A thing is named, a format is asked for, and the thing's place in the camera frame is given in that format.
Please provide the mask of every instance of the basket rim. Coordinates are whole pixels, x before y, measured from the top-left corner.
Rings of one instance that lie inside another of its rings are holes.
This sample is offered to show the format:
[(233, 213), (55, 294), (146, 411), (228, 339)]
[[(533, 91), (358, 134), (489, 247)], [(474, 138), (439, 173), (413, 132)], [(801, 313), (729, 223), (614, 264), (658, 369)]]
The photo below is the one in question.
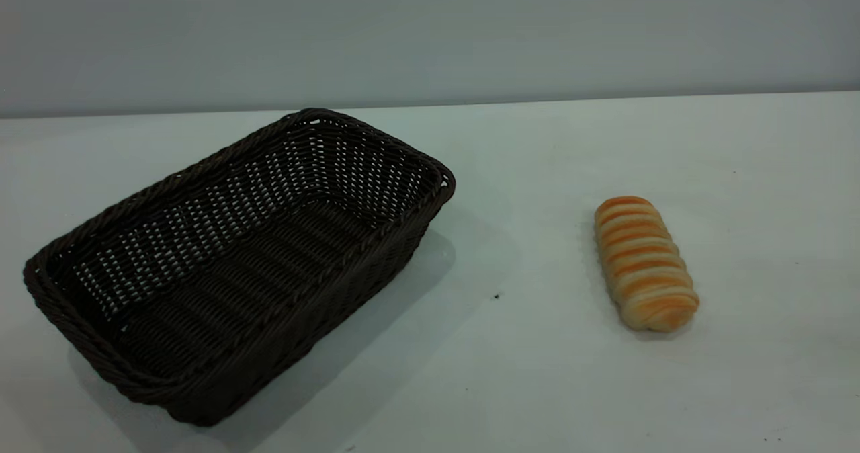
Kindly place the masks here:
[[(223, 162), (230, 162), (245, 153), (252, 152), (256, 147), (265, 143), (268, 138), (275, 137), (278, 132), (282, 132), (284, 129), (289, 128), (296, 123), (304, 122), (305, 120), (322, 119), (338, 120), (340, 123), (347, 125), (347, 127), (344, 128), (344, 131), (348, 131), (350, 128), (358, 128), (365, 132), (371, 132), (371, 134), (373, 134), (374, 137), (379, 138), (379, 140), (386, 141), (396, 147), (402, 148), (406, 152), (412, 154), (413, 158), (420, 160), (422, 164), (436, 170), (437, 184), (434, 186), (432, 192), (421, 196), (421, 199), (415, 203), (415, 205), (412, 205), (411, 208), (400, 215), (396, 220), (384, 224), (384, 226), (379, 227), (362, 242), (354, 245), (354, 247), (345, 253), (341, 259), (332, 263), (316, 278), (308, 282), (307, 285), (304, 285), (302, 290), (308, 291), (313, 290), (313, 288), (320, 288), (320, 286), (326, 282), (326, 279), (340, 278), (360, 262), (360, 257), (362, 257), (363, 254), (368, 253), (368, 251), (375, 251), (388, 235), (396, 232), (396, 230), (403, 229), (405, 224), (409, 223), (409, 221), (411, 221), (412, 218), (414, 218), (420, 211), (426, 209), (430, 205), (434, 205), (434, 208), (441, 208), (443, 203), (447, 202), (454, 194), (456, 187), (454, 175), (437, 159), (416, 150), (414, 147), (409, 146), (398, 138), (385, 134), (385, 132), (374, 128), (361, 120), (355, 119), (352, 116), (321, 108), (300, 110), (298, 112), (288, 114), (277, 120), (277, 122), (273, 122), (252, 132), (246, 137), (241, 138), (239, 141), (222, 148), (218, 152), (200, 160), (196, 164), (188, 166), (182, 171), (169, 174), (168, 177), (163, 178), (161, 181), (151, 184), (151, 186), (144, 188), (140, 192), (136, 192), (131, 196), (128, 196), (128, 198), (111, 205), (98, 215), (95, 215), (95, 217), (86, 220), (83, 224), (76, 226), (70, 232), (65, 233), (65, 235), (53, 239), (53, 241), (49, 242), (48, 245), (41, 248), (37, 254), (27, 260), (24, 267), (24, 282), (28, 291), (30, 291), (30, 294), (36, 300), (37, 306), (42, 309), (42, 312), (45, 313), (49, 321), (52, 321), (52, 323), (55, 324), (56, 327), (64, 333), (64, 335), (67, 335), (67, 339), (73, 343), (76, 349), (78, 349), (77, 343), (69, 337), (69, 334), (73, 334), (77, 339), (83, 340), (89, 345), (94, 346), (95, 349), (98, 350), (99, 354), (103, 356), (103, 359), (109, 361), (112, 366), (116, 367), (126, 380), (131, 380), (131, 382), (135, 383), (135, 385), (133, 385), (136, 386), (135, 389), (169, 388), (170, 386), (186, 385), (190, 380), (194, 379), (194, 376), (205, 372), (207, 368), (211, 368), (213, 365), (231, 358), (236, 351), (240, 351), (243, 348), (250, 349), (251, 346), (254, 345), (255, 340), (261, 339), (264, 335), (262, 331), (266, 330), (268, 325), (276, 322), (280, 316), (282, 316), (291, 307), (285, 305), (274, 307), (264, 315), (261, 315), (261, 317), (258, 318), (251, 327), (243, 331), (243, 333), (237, 335), (230, 342), (225, 343), (217, 352), (200, 358), (200, 360), (195, 361), (179, 374), (162, 377), (153, 376), (153, 374), (139, 370), (139, 368), (136, 368), (122, 354), (120, 354), (110, 341), (106, 340), (102, 334), (98, 333), (98, 331), (95, 330), (95, 327), (93, 327), (87, 319), (84, 319), (83, 316), (77, 312), (77, 307), (71, 304), (68, 297), (66, 297), (65, 294), (56, 287), (56, 284), (53, 284), (53, 281), (45, 273), (47, 260), (55, 255), (56, 252), (65, 250), (69, 245), (78, 241), (78, 239), (89, 236), (99, 229), (104, 229), (104, 227), (108, 227), (117, 223), (117, 221), (129, 217), (133, 213), (151, 204), (151, 202), (154, 202), (157, 198), (160, 198), (160, 196), (169, 192), (174, 192), (174, 190), (177, 190), (182, 186), (187, 186), (188, 184), (205, 177), (205, 175), (210, 172), (217, 171), (220, 169), (219, 166)], [(49, 315), (49, 313), (46, 313), (40, 304), (40, 302), (43, 301), (58, 307), (62, 311), (62, 318), (53, 317), (52, 315)], [(313, 299), (305, 303), (304, 306), (311, 306), (311, 302), (313, 302)], [(100, 374), (102, 373), (99, 368), (96, 368), (96, 370)], [(163, 391), (158, 395), (163, 397), (170, 396), (169, 393)]]

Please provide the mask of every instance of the bread roll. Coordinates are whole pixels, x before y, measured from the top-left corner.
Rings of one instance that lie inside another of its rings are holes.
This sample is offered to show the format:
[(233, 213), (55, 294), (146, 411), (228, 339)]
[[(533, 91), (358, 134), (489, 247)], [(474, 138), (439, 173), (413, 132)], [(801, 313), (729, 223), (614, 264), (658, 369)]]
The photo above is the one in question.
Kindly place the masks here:
[(698, 309), (687, 265), (648, 200), (608, 199), (594, 213), (600, 262), (621, 319), (633, 330), (678, 330)]

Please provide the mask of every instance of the table surface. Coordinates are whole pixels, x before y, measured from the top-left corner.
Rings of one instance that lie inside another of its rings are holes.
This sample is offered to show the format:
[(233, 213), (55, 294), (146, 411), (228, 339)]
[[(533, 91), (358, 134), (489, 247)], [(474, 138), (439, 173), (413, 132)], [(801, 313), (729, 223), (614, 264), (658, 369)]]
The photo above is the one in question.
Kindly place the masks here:
[[(21, 269), (283, 112), (0, 120), (9, 451), (860, 447), (860, 92), (345, 111), (457, 193), (389, 287), (211, 429), (98, 379)], [(626, 194), (663, 213), (701, 297), (671, 336), (627, 330), (605, 291), (593, 211)]]

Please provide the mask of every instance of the dark brown wicker basket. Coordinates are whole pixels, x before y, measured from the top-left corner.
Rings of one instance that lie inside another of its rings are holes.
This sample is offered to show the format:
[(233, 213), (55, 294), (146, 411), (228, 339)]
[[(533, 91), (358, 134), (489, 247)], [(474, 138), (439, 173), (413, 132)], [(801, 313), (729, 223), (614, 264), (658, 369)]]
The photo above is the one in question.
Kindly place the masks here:
[(307, 109), (55, 239), (24, 282), (123, 395), (214, 425), (393, 279), (453, 194), (435, 159)]

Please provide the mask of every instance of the gray wall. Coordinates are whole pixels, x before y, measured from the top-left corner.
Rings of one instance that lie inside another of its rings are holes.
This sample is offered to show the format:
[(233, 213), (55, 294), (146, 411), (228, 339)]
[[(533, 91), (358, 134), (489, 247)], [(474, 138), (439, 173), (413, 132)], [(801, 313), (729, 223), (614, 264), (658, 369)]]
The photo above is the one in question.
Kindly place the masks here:
[(0, 0), (0, 116), (860, 88), (860, 0)]

